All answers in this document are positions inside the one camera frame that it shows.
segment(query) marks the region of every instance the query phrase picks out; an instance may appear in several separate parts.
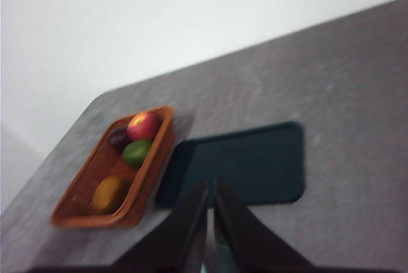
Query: wicker basket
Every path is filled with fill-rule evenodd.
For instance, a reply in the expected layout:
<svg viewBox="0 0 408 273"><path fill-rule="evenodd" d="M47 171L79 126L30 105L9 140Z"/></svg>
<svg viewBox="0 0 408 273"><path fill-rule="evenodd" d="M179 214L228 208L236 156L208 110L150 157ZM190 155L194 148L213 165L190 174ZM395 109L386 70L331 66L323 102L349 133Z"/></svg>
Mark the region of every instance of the wicker basket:
<svg viewBox="0 0 408 273"><path fill-rule="evenodd" d="M174 142L173 109L162 106L146 110L162 120L149 153L139 169L131 168L109 144L109 133L125 126L134 116L127 115L113 122L95 146L87 161L52 214L52 222L62 227L131 226L143 216L147 200L160 174L164 161ZM91 207L96 187L109 175L118 175L132 181L123 204L113 214L98 214Z"/></svg>

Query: white wall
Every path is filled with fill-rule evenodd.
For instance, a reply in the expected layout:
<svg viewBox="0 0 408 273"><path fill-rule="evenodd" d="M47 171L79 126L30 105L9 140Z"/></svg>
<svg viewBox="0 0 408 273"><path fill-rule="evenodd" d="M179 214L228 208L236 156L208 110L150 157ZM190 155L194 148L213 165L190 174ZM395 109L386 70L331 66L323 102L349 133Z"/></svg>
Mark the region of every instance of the white wall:
<svg viewBox="0 0 408 273"><path fill-rule="evenodd" d="M102 92L386 1L2 0L2 210Z"/></svg>

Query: green fruit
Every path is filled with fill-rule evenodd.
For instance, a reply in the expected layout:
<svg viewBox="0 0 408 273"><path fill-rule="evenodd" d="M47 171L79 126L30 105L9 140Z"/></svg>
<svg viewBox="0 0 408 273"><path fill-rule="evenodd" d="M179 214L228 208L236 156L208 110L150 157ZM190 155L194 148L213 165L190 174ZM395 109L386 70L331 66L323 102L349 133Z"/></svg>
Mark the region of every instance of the green fruit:
<svg viewBox="0 0 408 273"><path fill-rule="evenodd" d="M124 161L126 161L126 163L131 165L133 168L138 168L145 161L145 158L151 146L152 142L150 140L143 139L134 141L127 147L125 147L122 154L122 158Z"/></svg>
<svg viewBox="0 0 408 273"><path fill-rule="evenodd" d="M127 180L109 176L96 188L92 197L92 207L102 214L113 213L122 205L128 189Z"/></svg>

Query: lime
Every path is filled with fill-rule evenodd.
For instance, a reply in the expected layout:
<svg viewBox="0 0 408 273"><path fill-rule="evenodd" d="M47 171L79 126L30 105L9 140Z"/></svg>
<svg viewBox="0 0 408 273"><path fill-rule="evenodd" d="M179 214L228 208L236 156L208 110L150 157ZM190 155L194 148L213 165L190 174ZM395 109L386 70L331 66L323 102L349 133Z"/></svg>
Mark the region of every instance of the lime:
<svg viewBox="0 0 408 273"><path fill-rule="evenodd" d="M133 168L139 168L145 161L151 146L152 142L150 140L143 139L134 141L125 147L122 158Z"/></svg>

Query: apple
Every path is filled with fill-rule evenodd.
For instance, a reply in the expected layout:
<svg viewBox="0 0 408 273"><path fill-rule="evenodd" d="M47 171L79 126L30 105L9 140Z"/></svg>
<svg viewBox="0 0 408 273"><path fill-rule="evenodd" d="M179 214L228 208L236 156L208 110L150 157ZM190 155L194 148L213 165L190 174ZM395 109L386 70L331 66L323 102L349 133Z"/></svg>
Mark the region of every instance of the apple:
<svg viewBox="0 0 408 273"><path fill-rule="evenodd" d="M122 153L124 148L131 142L126 126L116 128L109 134L109 143L118 153Z"/></svg>
<svg viewBox="0 0 408 273"><path fill-rule="evenodd" d="M132 140L153 140L160 128L159 118L150 113L142 112L134 116L127 125L127 135Z"/></svg>

